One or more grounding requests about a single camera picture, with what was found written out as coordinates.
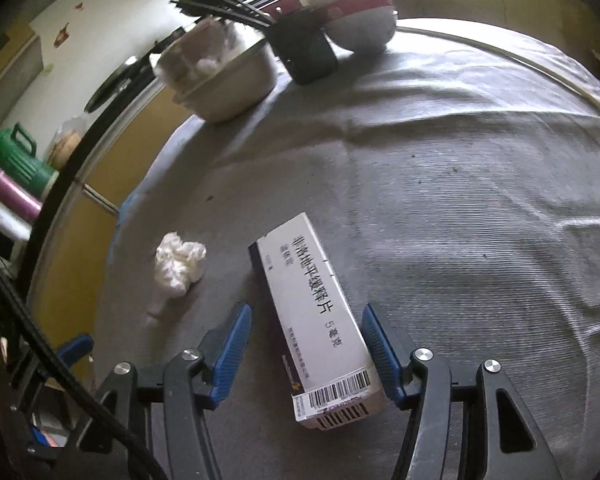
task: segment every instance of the white wall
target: white wall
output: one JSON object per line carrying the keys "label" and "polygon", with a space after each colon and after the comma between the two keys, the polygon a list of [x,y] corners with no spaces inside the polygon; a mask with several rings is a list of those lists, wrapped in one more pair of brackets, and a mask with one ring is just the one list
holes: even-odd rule
{"label": "white wall", "polygon": [[[79,3],[83,10],[74,8]],[[82,114],[113,70],[191,22],[169,0],[56,0],[31,22],[50,72],[35,79],[2,126],[20,121],[44,153],[62,122]],[[66,23],[69,38],[54,48]]]}

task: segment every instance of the gray tablecloth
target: gray tablecloth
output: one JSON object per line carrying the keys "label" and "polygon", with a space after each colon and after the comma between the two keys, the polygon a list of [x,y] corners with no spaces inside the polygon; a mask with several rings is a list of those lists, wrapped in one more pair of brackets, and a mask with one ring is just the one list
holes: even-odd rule
{"label": "gray tablecloth", "polygon": [[[583,67],[532,38],[406,21],[504,46],[600,100]],[[270,346],[247,246],[306,211],[356,316],[373,301],[452,361],[497,358],[565,479],[592,478],[600,113],[545,75],[453,41],[398,33],[375,59],[339,55],[328,78],[301,88],[281,73],[251,112],[219,126],[190,118],[173,134],[121,214],[96,324],[98,379],[120,360],[171,358],[246,300],[255,316],[244,362],[209,416],[224,477],[389,478],[407,414],[387,405],[338,430],[302,428]],[[208,269],[164,301],[152,269],[169,231],[205,243]],[[458,450],[456,430],[446,478]]]}

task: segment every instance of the chopsticks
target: chopsticks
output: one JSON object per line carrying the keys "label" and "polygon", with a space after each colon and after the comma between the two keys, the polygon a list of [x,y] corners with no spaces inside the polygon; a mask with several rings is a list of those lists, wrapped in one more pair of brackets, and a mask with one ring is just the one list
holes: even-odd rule
{"label": "chopsticks", "polygon": [[221,9],[220,7],[215,7],[206,4],[199,4],[198,2],[194,2],[191,0],[171,0],[172,4],[175,4],[176,7],[184,10],[206,10],[209,14],[213,16],[217,16],[218,18],[225,18],[227,20],[232,20],[237,23],[241,23],[243,25],[248,25],[249,27],[256,28],[257,30],[264,31],[271,24],[269,21],[263,22],[261,20],[257,20],[256,18],[249,16],[247,14],[239,14],[234,10],[229,9]]}
{"label": "chopsticks", "polygon": [[220,1],[224,2],[227,5],[231,5],[235,10],[242,10],[242,8],[245,8],[248,11],[250,11],[250,14],[253,14],[253,15],[259,17],[261,20],[268,22],[270,25],[275,23],[274,20],[268,14],[265,14],[260,9],[257,9],[256,7],[252,6],[251,4],[242,2],[240,0],[220,0]]}

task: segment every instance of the stacked bowls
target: stacked bowls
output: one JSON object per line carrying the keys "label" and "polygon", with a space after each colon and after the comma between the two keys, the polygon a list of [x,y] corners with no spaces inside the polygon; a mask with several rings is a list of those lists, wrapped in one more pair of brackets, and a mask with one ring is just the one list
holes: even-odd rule
{"label": "stacked bowls", "polygon": [[346,50],[381,52],[395,34],[392,0],[310,0],[310,5],[320,13],[327,36]]}

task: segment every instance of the plastic bag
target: plastic bag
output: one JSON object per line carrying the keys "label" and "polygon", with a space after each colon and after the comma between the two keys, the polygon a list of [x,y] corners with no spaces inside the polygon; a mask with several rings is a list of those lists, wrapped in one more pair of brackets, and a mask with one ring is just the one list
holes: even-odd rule
{"label": "plastic bag", "polygon": [[87,132],[86,114],[71,118],[58,128],[43,160],[55,170],[62,170],[75,147]]}

